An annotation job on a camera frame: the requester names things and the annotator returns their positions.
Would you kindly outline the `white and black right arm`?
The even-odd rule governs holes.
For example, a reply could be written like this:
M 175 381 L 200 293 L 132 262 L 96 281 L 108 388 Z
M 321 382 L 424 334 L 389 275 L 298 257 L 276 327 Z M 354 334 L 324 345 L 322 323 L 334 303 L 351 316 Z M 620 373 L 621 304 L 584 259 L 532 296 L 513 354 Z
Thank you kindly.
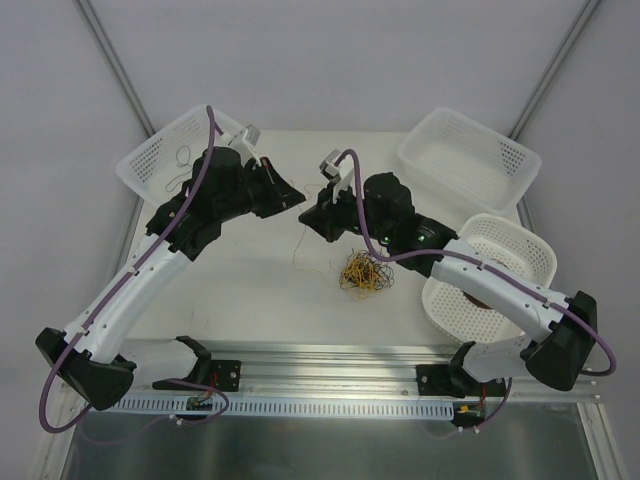
M 594 344 L 597 305 L 579 291 L 568 297 L 525 281 L 480 253 L 455 230 L 416 212 L 411 193 L 392 173 L 369 177 L 362 190 L 322 189 L 300 222 L 328 242 L 345 232 L 378 242 L 391 261 L 448 284 L 498 312 L 521 331 L 507 340 L 467 341 L 428 385 L 463 398 L 499 378 L 529 375 L 558 391 L 574 387 Z

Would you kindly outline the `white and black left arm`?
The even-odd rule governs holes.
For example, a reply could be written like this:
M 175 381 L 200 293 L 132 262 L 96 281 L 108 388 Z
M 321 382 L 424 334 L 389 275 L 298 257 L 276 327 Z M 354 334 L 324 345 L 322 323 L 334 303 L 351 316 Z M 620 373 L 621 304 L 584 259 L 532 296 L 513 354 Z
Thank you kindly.
M 229 147 L 204 151 L 191 179 L 156 210 L 135 256 L 101 298 L 64 329 L 44 329 L 37 348 L 98 411 L 114 406 L 134 385 L 166 388 L 172 378 L 189 389 L 211 384 L 210 353 L 186 335 L 141 350 L 121 347 L 154 299 L 220 237 L 225 222 L 246 214 L 265 219 L 304 200 L 266 157 L 243 161 Z

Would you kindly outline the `white basket far left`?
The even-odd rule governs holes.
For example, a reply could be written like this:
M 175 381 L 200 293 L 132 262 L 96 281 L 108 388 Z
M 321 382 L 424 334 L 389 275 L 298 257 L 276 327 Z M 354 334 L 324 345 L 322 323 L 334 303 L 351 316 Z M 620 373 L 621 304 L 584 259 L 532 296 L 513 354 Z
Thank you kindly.
M 245 126 L 216 110 L 215 146 L 224 133 Z M 116 166 L 116 174 L 148 205 L 158 208 L 177 195 L 193 175 L 193 165 L 206 151 L 211 133 L 207 108 L 198 105 L 146 140 Z

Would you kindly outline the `white basket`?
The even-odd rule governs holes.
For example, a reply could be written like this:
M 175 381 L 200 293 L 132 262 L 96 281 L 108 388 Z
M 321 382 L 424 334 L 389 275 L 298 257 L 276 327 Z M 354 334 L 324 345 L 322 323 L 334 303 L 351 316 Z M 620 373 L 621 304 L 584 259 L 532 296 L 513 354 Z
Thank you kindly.
M 245 126 L 216 110 L 215 146 L 224 133 Z M 193 165 L 206 151 L 211 133 L 207 108 L 198 105 L 146 140 L 116 166 L 116 174 L 148 205 L 158 208 L 177 195 L 193 175 Z
M 553 249 L 507 219 L 475 215 L 466 221 L 458 236 L 502 267 L 541 287 L 549 287 L 554 279 L 557 258 Z M 455 343 L 493 343 L 523 334 L 503 315 L 433 278 L 424 285 L 422 303 L 427 319 Z
M 532 150 L 444 107 L 405 136 L 397 156 L 416 182 L 471 215 L 508 215 L 542 167 Z

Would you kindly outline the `white basket far right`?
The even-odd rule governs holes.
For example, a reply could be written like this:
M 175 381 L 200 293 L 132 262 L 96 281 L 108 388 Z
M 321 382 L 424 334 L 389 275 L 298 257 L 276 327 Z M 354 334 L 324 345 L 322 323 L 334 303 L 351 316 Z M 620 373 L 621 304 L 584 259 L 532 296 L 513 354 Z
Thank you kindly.
M 444 107 L 405 136 L 397 156 L 416 182 L 471 215 L 508 215 L 542 167 L 532 150 Z

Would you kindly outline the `white basket near right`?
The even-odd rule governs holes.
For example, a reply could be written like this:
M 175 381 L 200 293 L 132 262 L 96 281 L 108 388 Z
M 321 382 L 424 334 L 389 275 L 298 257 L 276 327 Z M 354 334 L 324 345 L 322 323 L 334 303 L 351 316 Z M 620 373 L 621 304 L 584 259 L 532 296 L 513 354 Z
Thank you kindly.
M 549 287 L 554 279 L 557 258 L 553 249 L 507 219 L 475 215 L 466 221 L 458 236 L 502 267 L 541 287 Z M 523 334 L 503 315 L 433 278 L 424 285 L 422 303 L 427 319 L 455 343 L 493 343 Z

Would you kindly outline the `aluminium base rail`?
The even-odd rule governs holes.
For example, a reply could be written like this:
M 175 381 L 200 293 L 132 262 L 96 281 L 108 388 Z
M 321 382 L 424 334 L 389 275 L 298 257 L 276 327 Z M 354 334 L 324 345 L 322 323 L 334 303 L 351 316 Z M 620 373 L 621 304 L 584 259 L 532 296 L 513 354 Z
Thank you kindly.
M 483 385 L 458 379 L 454 349 L 364 347 L 242 342 L 129 340 L 100 364 L 90 353 L 72 352 L 59 378 L 98 410 L 127 394 L 216 388 L 249 398 L 434 399 L 478 398 L 483 388 L 500 398 L 508 376 L 525 384 L 525 399 L 557 392 L 525 370 L 500 372 Z

